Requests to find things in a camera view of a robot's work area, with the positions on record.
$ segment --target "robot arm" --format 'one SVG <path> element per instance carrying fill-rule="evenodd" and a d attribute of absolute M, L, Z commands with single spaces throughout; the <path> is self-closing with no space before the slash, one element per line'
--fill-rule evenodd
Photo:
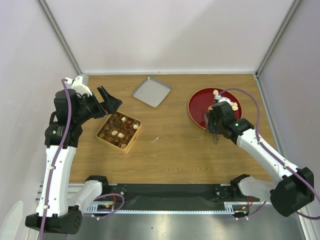
<path fill-rule="evenodd" d="M 80 228 L 83 210 L 101 194 L 109 193 L 106 177 L 90 176 L 84 186 L 68 201 L 68 183 L 71 165 L 82 134 L 82 124 L 91 118 L 102 118 L 117 111 L 122 101 L 106 92 L 103 86 L 98 91 L 103 102 L 98 102 L 95 95 L 88 88 L 88 76 L 79 75 L 75 79 L 66 78 L 70 85 L 68 93 L 71 100 L 71 122 L 68 135 L 59 152 L 54 168 L 52 161 L 57 152 L 66 129 L 68 119 L 68 103 L 64 90 L 56 93 L 54 106 L 56 111 L 51 114 L 49 127 L 45 131 L 46 169 L 43 188 L 35 214 L 26 217 L 25 225 L 39 230 L 44 209 L 46 218 L 44 230 L 49 233 L 76 234 Z M 50 182 L 50 192 L 47 193 L 49 172 L 53 171 Z"/>
<path fill-rule="evenodd" d="M 237 120 L 229 103 L 223 101 L 214 104 L 207 119 L 209 133 L 223 135 L 232 140 L 234 144 L 256 159 L 273 180 L 273 182 L 266 182 L 248 175 L 240 176 L 237 178 L 237 184 L 243 195 L 271 202 L 274 208 L 285 217 L 314 200 L 314 194 L 286 167 L 293 169 L 311 186 L 314 186 L 314 175 L 311 170 L 307 167 L 299 169 L 279 154 L 260 135 L 258 141 L 254 126 L 245 118 Z M 282 159 L 285 162 L 284 167 L 267 153 L 260 143 L 263 143 L 273 154 Z"/>

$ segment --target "box of chocolates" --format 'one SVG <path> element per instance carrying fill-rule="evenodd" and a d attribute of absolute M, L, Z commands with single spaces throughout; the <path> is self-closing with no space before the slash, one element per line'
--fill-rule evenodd
<path fill-rule="evenodd" d="M 96 137 L 127 154 L 142 130 L 141 121 L 121 112 L 111 114 Z"/>

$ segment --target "gray floor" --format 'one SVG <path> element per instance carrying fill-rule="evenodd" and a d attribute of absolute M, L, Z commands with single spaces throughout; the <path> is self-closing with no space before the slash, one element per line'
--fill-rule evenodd
<path fill-rule="evenodd" d="M 46 240 L 64 235 L 46 234 Z M 81 229 L 68 240 L 305 240 L 296 214 L 279 215 L 265 206 L 249 220 L 231 215 L 115 214 L 107 219 L 83 219 Z"/>

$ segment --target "round red tray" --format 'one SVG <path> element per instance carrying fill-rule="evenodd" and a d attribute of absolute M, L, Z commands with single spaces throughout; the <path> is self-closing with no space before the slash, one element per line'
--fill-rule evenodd
<path fill-rule="evenodd" d="M 208 107 L 215 103 L 213 91 L 218 90 L 219 93 L 223 91 L 221 88 L 204 88 L 197 91 L 189 100 L 188 111 L 192 120 L 202 129 L 206 129 L 206 122 L 204 118 L 204 114 L 208 112 Z M 238 104 L 238 110 L 234 112 L 236 119 L 240 119 L 242 116 L 242 107 L 239 100 L 232 95 L 230 92 L 224 92 L 221 95 L 222 97 L 226 97 L 230 99 L 232 102 Z"/>

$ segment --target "silver square tray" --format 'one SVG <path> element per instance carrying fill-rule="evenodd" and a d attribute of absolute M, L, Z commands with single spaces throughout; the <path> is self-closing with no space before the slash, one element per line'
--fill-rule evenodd
<path fill-rule="evenodd" d="M 134 90 L 132 96 L 156 108 L 165 99 L 171 89 L 171 86 L 168 84 L 152 76 L 148 76 L 141 85 Z"/>

